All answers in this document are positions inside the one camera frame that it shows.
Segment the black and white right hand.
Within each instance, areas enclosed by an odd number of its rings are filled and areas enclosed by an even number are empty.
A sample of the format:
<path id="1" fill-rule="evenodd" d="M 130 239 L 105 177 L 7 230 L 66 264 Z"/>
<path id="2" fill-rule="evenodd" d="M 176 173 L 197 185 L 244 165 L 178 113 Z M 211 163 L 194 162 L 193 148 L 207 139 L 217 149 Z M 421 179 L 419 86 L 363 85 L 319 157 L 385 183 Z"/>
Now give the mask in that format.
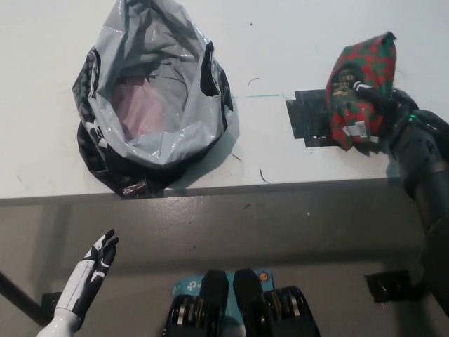
<path id="1" fill-rule="evenodd" d="M 390 152 L 408 126 L 426 131 L 439 147 L 448 150 L 448 123 L 429 110 L 419 109 L 405 91 L 394 88 L 388 96 L 362 81 L 355 81 L 352 88 L 358 97 L 372 103 L 384 117 L 381 135 L 389 143 Z"/>

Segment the white and black left hand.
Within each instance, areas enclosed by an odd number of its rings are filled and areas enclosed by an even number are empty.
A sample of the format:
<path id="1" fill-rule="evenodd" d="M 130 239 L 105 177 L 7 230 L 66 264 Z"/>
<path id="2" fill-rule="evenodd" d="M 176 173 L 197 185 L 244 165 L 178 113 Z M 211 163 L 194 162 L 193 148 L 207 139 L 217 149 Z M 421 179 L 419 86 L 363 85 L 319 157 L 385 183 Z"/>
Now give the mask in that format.
<path id="1" fill-rule="evenodd" d="M 74 268 L 62 291 L 57 309 L 85 317 L 114 261 L 119 238 L 110 230 L 89 248 L 87 254 Z"/>

